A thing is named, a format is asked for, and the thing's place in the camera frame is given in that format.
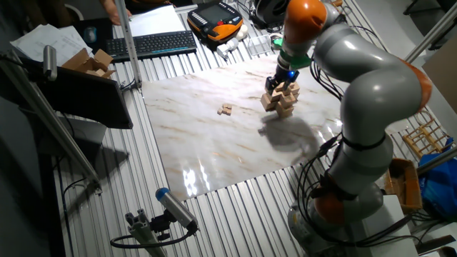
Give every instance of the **wire bundle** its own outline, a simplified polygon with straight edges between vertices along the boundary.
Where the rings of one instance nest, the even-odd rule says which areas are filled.
[[[336,85],[332,80],[330,80],[330,77],[322,71],[321,68],[316,63],[316,60],[314,59],[314,54],[311,56],[311,66],[310,66],[310,72],[313,78],[327,90],[330,94],[335,96],[339,101],[343,99],[344,91],[341,89],[340,86]]]
[[[402,218],[400,221],[397,221],[396,223],[394,223],[392,226],[390,226],[372,236],[369,236],[365,239],[357,241],[357,242],[342,241],[338,238],[334,238],[333,236],[330,236],[327,232],[325,232],[322,228],[319,228],[319,226],[315,222],[313,222],[313,220],[311,219],[309,212],[308,212],[308,204],[309,204],[309,200],[311,198],[311,192],[312,192],[312,190],[314,190],[317,187],[317,184],[319,182],[313,183],[307,189],[305,189],[305,187],[306,187],[305,183],[308,180],[309,171],[311,170],[314,162],[316,160],[318,160],[318,158],[325,156],[327,154],[328,150],[330,150],[334,146],[337,146],[339,143],[341,143],[341,142],[339,142],[339,143],[336,142],[340,135],[341,134],[338,134],[337,136],[334,136],[333,138],[328,140],[326,143],[324,143],[320,147],[319,152],[316,154],[316,156],[314,158],[312,158],[311,160],[309,160],[303,166],[303,168],[301,170],[301,174],[298,179],[298,190],[297,190],[296,197],[297,197],[297,201],[298,201],[298,209],[299,209],[304,221],[307,222],[307,224],[310,227],[312,227],[312,229],[320,237],[322,237],[322,239],[324,239],[328,242],[331,242],[331,243],[338,244],[340,246],[345,246],[345,247],[372,247],[372,246],[380,245],[382,243],[387,243],[389,241],[395,241],[395,240],[403,239],[403,238],[414,238],[421,243],[421,240],[416,236],[394,236],[389,239],[379,241],[380,239],[388,236],[389,234],[391,234],[391,233],[397,231],[398,229],[402,228],[403,226],[405,226],[414,217],[417,217],[417,215],[416,215],[417,213],[408,214],[407,216]]]

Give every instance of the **white paper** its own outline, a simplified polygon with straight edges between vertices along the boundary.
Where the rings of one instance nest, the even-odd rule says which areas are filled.
[[[130,29],[133,36],[185,30],[172,5],[135,16],[130,21]]]
[[[20,39],[10,42],[13,46],[35,61],[43,61],[44,47],[56,49],[57,66],[62,66],[75,54],[87,47],[66,36],[52,25],[37,26]]]
[[[60,28],[59,31],[64,35],[73,39],[76,43],[84,46],[87,49],[88,53],[92,52],[92,48],[88,47],[84,39],[79,35],[78,31],[73,26],[67,26],[65,28]]]

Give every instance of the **black keyboard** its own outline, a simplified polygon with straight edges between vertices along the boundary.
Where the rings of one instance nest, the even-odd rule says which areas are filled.
[[[187,54],[195,52],[192,31],[175,31],[146,36],[134,37],[136,55],[139,59]],[[126,42],[124,39],[109,39],[106,41],[106,52],[114,61],[129,60]]]

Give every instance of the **marble board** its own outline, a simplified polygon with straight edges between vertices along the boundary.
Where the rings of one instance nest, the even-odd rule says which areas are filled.
[[[143,84],[167,181],[179,200],[296,164],[340,131],[338,99],[308,68],[297,79],[293,116],[265,112],[260,98],[275,69],[276,56],[269,56]],[[233,105],[231,116],[217,114],[222,104]],[[405,128],[400,121],[387,133]]]

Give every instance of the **robotic arm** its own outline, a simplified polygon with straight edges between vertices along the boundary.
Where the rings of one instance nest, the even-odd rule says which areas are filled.
[[[293,82],[297,69],[309,65],[307,52],[316,40],[317,65],[329,76],[350,83],[341,102],[343,140],[338,155],[321,179],[317,197],[302,206],[325,231],[361,221],[382,207],[383,196],[374,182],[393,157],[385,129],[421,110],[431,95],[425,74],[370,44],[344,21],[333,4],[291,0],[276,74],[266,80],[270,93],[281,82]],[[302,247],[313,252],[316,232],[300,216],[294,204],[289,227]]]

